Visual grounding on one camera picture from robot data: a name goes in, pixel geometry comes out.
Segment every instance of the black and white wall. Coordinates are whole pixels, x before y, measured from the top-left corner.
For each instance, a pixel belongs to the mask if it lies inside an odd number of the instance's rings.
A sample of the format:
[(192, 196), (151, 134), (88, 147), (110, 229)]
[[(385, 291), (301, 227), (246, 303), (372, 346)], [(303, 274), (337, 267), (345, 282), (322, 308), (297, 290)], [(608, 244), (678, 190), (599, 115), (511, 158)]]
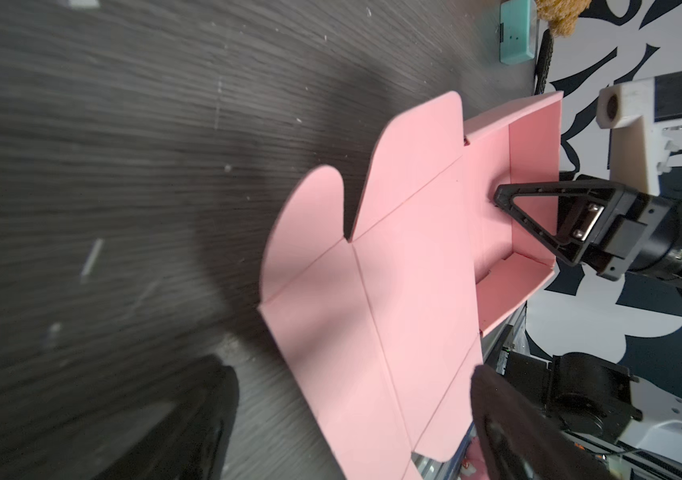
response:
[[(547, 91), (565, 93), (560, 170), (608, 178), (609, 131), (594, 120), (601, 88), (682, 70), (682, 0), (592, 0), (569, 38), (557, 38)], [(682, 130), (670, 135), (682, 148)], [(682, 199), (682, 155), (660, 178)], [(528, 336), (540, 356), (592, 353), (682, 398), (682, 300), (657, 280), (619, 282), (588, 266), (559, 265), (528, 302)]]

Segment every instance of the open box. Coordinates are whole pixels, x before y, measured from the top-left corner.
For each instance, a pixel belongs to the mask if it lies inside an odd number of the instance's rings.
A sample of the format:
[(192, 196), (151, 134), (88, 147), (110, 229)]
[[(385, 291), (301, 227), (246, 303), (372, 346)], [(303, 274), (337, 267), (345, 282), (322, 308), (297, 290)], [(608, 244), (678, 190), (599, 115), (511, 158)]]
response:
[[(554, 256), (492, 196), (557, 180), (561, 99), (464, 122), (449, 92), (400, 114), (375, 146), (348, 241), (334, 168), (309, 172), (280, 213), (259, 310), (347, 478), (415, 480), (411, 452), (455, 453), (481, 333), (553, 274)], [(556, 201), (525, 209), (553, 229)]]

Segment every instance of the fuzzy orange object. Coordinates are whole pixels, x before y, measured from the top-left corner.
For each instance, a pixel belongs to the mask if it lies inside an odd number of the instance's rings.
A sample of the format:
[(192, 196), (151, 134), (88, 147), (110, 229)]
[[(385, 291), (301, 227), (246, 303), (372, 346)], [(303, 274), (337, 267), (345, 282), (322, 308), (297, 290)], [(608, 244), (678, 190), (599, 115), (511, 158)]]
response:
[(556, 37), (569, 37), (576, 29), (578, 15), (589, 8), (591, 0), (538, 0), (538, 18), (549, 22)]

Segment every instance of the teal box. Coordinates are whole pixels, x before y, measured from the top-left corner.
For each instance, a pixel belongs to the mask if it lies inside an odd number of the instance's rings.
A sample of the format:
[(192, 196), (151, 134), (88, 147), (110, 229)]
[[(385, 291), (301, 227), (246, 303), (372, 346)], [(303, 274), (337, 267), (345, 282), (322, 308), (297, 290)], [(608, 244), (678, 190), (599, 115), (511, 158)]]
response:
[(501, 4), (501, 62), (514, 65), (535, 58), (536, 5), (533, 0)]

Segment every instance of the table surface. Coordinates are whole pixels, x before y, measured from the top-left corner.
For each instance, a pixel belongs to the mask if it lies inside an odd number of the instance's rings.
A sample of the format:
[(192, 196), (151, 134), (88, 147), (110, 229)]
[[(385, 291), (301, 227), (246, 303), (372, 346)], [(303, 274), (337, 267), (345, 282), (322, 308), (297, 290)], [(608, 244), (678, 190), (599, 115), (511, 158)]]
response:
[(0, 478), (208, 353), (240, 379), (224, 478), (341, 478), (255, 310), (269, 229), (330, 164), (348, 233), (389, 119), (528, 95), (532, 62), (499, 62), (498, 0), (100, 3), (0, 2)]

